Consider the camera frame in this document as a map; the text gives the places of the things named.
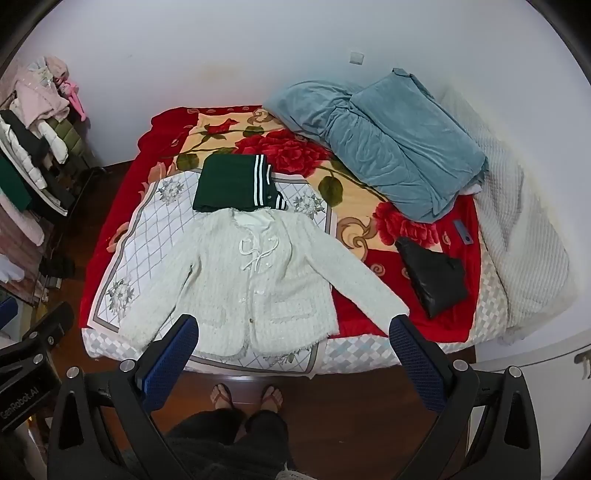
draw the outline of white cardigan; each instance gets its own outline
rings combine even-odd
[[[219,210],[195,218],[152,274],[119,333],[143,349],[169,316],[194,316],[196,353],[240,358],[250,344],[286,355],[337,333],[330,285],[385,333],[408,307],[337,239],[301,213]]]

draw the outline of jacket pocket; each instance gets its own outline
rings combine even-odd
[[[268,312],[274,323],[309,318],[313,312],[312,302],[308,299],[276,301],[269,305]]]
[[[200,305],[195,314],[197,325],[219,327],[226,323],[226,309],[216,305]]]

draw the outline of white clothing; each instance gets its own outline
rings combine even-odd
[[[31,177],[31,180],[35,183],[35,186],[38,189],[47,188],[47,183],[45,182],[43,176],[41,176],[41,171],[33,165],[33,162],[31,161],[31,156],[29,155],[27,150],[25,150],[18,142],[18,138],[12,131],[12,128],[2,119],[2,117],[0,117],[0,127],[4,131],[4,134],[6,135],[8,141],[10,142],[12,151],[21,163],[21,166],[27,172],[27,175],[29,175],[29,177]]]
[[[299,351],[337,333],[330,284],[385,333],[408,307],[302,213],[223,209],[193,219],[121,320],[140,349],[169,316],[199,324],[196,353],[240,358]]]
[[[11,220],[20,228],[27,238],[36,246],[40,246],[45,239],[43,229],[30,212],[19,212],[10,199],[0,189],[0,207],[4,209]]]
[[[63,164],[66,162],[68,158],[68,147],[45,120],[35,120],[29,127],[29,130],[37,138],[45,137],[47,143],[49,143],[51,153],[53,153],[58,163]]]
[[[12,263],[6,255],[0,254],[0,281],[8,283],[12,280],[21,281],[25,278],[25,271]]]
[[[25,171],[22,163],[18,160],[17,154],[12,149],[10,145],[10,140],[8,139],[6,132],[3,128],[0,128],[0,150],[4,153],[7,159],[9,159],[10,163],[14,166],[18,174],[21,178],[33,189],[37,192],[37,194],[41,197],[47,205],[49,205],[53,210],[63,216],[67,216],[67,210],[64,210],[60,207],[60,202],[51,195],[47,189],[40,189],[37,184],[32,180],[32,178],[27,174]]]
[[[475,183],[469,187],[464,187],[460,190],[460,195],[474,195],[482,191],[482,185]]]

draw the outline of white bedspread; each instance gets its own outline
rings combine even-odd
[[[506,342],[522,339],[576,299],[578,288],[562,240],[534,183],[464,98],[450,89],[441,105],[488,156],[490,171],[475,196],[482,236],[509,301]]]

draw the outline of folded blue blanket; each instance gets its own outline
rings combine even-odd
[[[292,132],[329,147],[411,220],[441,218],[458,192],[488,169],[478,145],[402,69],[367,88],[296,83],[264,108]]]

